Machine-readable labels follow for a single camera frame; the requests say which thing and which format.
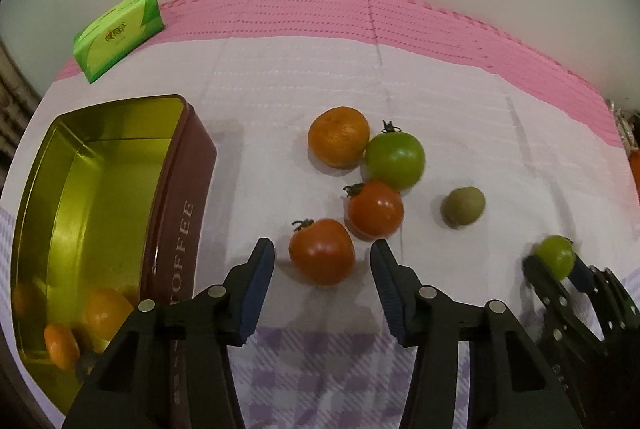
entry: kiwi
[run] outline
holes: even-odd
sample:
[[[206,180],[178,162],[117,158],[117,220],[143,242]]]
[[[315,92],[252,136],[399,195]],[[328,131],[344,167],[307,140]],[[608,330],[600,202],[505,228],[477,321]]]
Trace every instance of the kiwi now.
[[[471,225],[484,212],[486,200],[477,187],[460,187],[446,197],[442,205],[442,214],[455,227]]]

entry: blue gripper pad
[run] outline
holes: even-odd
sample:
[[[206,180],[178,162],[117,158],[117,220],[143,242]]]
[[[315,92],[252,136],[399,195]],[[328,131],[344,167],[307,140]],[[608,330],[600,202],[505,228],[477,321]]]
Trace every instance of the blue gripper pad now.
[[[270,239],[262,237],[249,260],[229,271],[224,286],[230,293],[228,312],[236,333],[234,346],[242,346],[255,332],[267,295],[276,251]]]
[[[370,265],[389,331],[405,346],[416,314],[415,294],[420,290],[420,280],[411,268],[398,265],[382,239],[371,246]]]
[[[569,281],[575,286],[578,292],[589,294],[595,288],[593,272],[586,266],[580,257],[575,256],[574,268],[569,273]]]

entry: tomato stem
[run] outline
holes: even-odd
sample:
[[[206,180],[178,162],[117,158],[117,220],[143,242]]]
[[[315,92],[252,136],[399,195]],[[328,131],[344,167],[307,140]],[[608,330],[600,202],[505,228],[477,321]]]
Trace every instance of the tomato stem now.
[[[400,133],[402,130],[393,125],[393,123],[389,120],[389,122],[382,121],[384,129],[382,133]]]
[[[303,219],[302,221],[294,221],[291,225],[295,227],[294,232],[298,232],[298,231],[301,231],[302,229],[306,229],[307,227],[313,224],[314,224],[314,221],[312,219]]]
[[[359,195],[363,187],[364,187],[364,183],[359,183],[359,184],[345,186],[342,188],[342,190],[347,191],[347,196],[351,198],[352,196]]]

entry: orange tomato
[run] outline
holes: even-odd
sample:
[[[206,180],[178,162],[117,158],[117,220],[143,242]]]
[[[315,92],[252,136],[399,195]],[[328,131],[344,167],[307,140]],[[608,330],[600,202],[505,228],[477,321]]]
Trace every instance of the orange tomato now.
[[[289,242],[291,261],[319,285],[334,285],[350,275],[355,251],[349,232],[335,219],[295,221]]]
[[[369,143],[369,122],[358,110],[340,106],[320,115],[306,137],[309,149],[329,167],[353,167]]]
[[[111,341],[132,311],[133,306],[120,292],[100,288],[89,294],[84,316],[95,335]]]
[[[631,164],[631,173],[633,173],[636,181],[636,191],[638,192],[638,199],[640,199],[640,151],[631,154],[629,164]]]
[[[387,237],[396,232],[404,218],[402,197],[379,181],[344,188],[349,196],[348,225],[365,237]]]
[[[80,348],[68,327],[58,323],[47,325],[44,329],[44,343],[51,362],[59,369],[74,369],[80,359]]]

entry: screw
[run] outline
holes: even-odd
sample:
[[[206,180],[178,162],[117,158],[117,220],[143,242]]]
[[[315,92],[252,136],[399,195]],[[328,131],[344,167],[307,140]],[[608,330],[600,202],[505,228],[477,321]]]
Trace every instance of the screw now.
[[[494,314],[504,314],[507,311],[507,307],[502,301],[493,300],[489,303],[489,310]]]
[[[150,312],[156,307],[156,302],[153,299],[145,299],[144,301],[140,301],[138,305],[138,310],[141,312]]]
[[[433,299],[438,295],[438,291],[433,286],[423,286],[418,290],[418,294],[425,299]]]
[[[209,291],[207,293],[209,294],[209,297],[217,299],[219,297],[224,297],[224,295],[226,294],[226,288],[221,284],[215,284],[211,288],[209,288]]]

